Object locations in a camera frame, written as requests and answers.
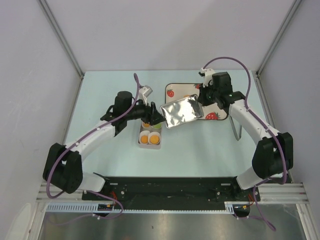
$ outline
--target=metal stand leg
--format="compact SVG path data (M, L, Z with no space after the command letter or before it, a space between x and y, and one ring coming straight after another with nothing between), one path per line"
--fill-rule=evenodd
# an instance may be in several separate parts
M234 137L237 141L239 141L241 139L241 136L242 136L242 126L240 125L240 131L239 131L239 136L238 136L238 133L237 133L237 130L236 130L236 127L235 127L235 123L234 123L234 120L232 118L232 116L229 115L229 119L230 119L230 123L231 123L231 127L232 127L232 131L233 131L233 134L234 134Z

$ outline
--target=light blue table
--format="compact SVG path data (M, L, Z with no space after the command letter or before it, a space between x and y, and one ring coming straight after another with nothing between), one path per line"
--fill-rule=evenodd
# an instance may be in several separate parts
M153 93L148 101L154 101L158 108L165 103L167 84L201 83L203 80L196 70L88 71L66 142L90 130L114 104L119 91L130 91L135 95L134 72L142 85L152 87ZM228 70L228 73L233 90L245 94L248 87L246 72ZM253 77L249 103L264 118ZM140 120L129 121L117 137L105 142L85 160L84 170L117 177L233 177L251 166L256 146L245 130L241 140L236 141L228 119L198 120L171 129L164 128L160 150L138 147L140 124Z

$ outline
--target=metal floor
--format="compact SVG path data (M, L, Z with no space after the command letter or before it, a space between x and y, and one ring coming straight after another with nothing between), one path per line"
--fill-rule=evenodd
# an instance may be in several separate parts
M64 226L44 221L38 240L306 240L296 205L261 205L271 231L259 220L224 214L126 213L112 220L83 218ZM46 213L55 223L80 214ZM259 215L253 206L250 215Z

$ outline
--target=white wall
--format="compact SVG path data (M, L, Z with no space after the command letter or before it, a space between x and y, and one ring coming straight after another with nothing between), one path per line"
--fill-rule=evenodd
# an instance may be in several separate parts
M0 3L0 239L42 182L80 79L36 0Z
M48 0L84 71L256 70L294 0ZM231 61L216 69L241 69Z
M261 75L275 125L294 140L293 178L320 225L320 1L305 0Z

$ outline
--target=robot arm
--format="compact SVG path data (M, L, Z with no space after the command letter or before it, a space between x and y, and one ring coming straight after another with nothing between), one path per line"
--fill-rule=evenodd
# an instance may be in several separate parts
M265 121L258 121L246 108L245 96L239 92L233 92L231 78L227 72L219 72L211 75L207 84L200 86L198 101L203 106L217 103L220 109L236 119L253 139L256 150L252 159L252 166L244 173L238 175L233 182L234 191L240 192L254 187L262 180L275 174L283 173L283 163L278 146L273 136L264 128L264 123L280 142L285 156L286 169L293 167L293 138L289 133L280 133Z
M127 126L129 120L141 119L150 125L156 125L165 120L157 111L154 102L151 102L150 105L147 103L147 97L151 93L150 87L142 86L139 89L140 99L136 105L122 118L107 124L123 115L132 105L132 94L128 91L119 92L114 99L114 105L109 107L98 124L81 139L76 139L66 145L59 143L52 145L44 167L43 179L48 180L49 173L57 159L66 149L69 149L55 168L50 183L68 194L76 190L100 192L105 184L104 178L94 173L83 172L82 163L103 142L118 135Z

